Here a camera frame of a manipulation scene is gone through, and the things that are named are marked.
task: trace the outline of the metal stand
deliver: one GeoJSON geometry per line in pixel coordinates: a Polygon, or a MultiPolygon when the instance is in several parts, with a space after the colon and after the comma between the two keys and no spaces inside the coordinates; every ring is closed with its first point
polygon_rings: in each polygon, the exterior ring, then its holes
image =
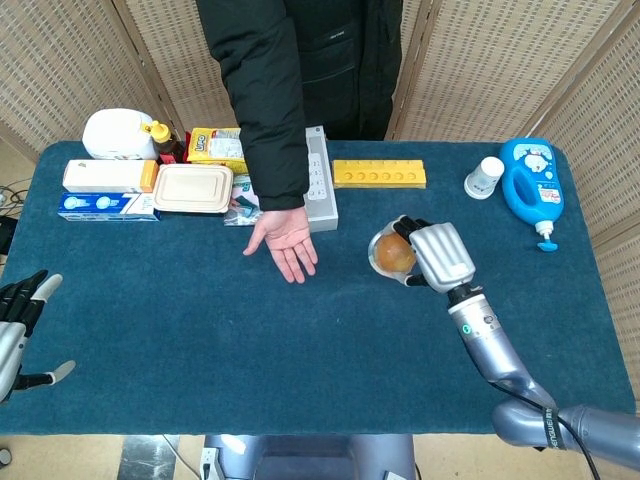
{"type": "Polygon", "coordinates": [[[207,435],[203,480],[415,480],[411,435],[207,435]]]}

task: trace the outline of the human hand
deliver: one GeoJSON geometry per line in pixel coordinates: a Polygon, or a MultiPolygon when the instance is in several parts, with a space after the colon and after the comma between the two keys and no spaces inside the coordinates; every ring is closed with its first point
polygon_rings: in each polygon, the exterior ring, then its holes
{"type": "Polygon", "coordinates": [[[252,255],[265,241],[271,251],[273,261],[289,283],[294,280],[304,283],[304,273],[298,261],[302,262],[309,275],[315,275],[318,255],[311,243],[309,220],[304,207],[293,210],[264,212],[255,226],[244,250],[252,255]]]}

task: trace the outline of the woven panel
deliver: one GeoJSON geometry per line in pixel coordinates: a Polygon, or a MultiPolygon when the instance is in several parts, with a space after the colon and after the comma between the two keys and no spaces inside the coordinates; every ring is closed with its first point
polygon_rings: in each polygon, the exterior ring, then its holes
{"type": "Polygon", "coordinates": [[[444,0],[400,138],[515,135],[616,4],[444,0]]]}
{"type": "Polygon", "coordinates": [[[629,378],[640,399],[640,236],[596,260],[629,378]]]}
{"type": "Polygon", "coordinates": [[[591,235],[640,211],[640,24],[535,132],[564,149],[591,235]]]}
{"type": "Polygon", "coordinates": [[[100,108],[162,118],[106,8],[80,0],[0,2],[0,118],[36,152],[80,138],[100,108]]]}
{"type": "Polygon", "coordinates": [[[400,40],[402,43],[401,72],[404,67],[404,62],[406,61],[407,50],[409,49],[409,43],[411,42],[411,34],[413,33],[413,29],[416,25],[418,10],[420,10],[420,4],[423,1],[431,3],[431,0],[404,0],[402,6],[402,24],[400,26],[400,40]]]}
{"type": "Polygon", "coordinates": [[[128,0],[127,6],[184,127],[235,126],[195,2],[128,0]]]}

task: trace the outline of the jacket sleeve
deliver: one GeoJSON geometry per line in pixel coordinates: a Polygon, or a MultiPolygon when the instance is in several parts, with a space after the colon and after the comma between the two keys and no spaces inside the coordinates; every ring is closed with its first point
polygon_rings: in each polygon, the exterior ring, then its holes
{"type": "Polygon", "coordinates": [[[282,0],[197,0],[220,63],[262,210],[304,205],[309,189],[296,34],[282,0]]]}

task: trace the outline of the black jacket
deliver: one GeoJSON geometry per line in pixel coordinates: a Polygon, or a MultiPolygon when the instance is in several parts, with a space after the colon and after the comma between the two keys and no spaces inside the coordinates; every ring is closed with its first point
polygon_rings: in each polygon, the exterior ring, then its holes
{"type": "Polygon", "coordinates": [[[305,126],[382,139],[402,0],[197,0],[263,210],[304,205],[305,126]]]}

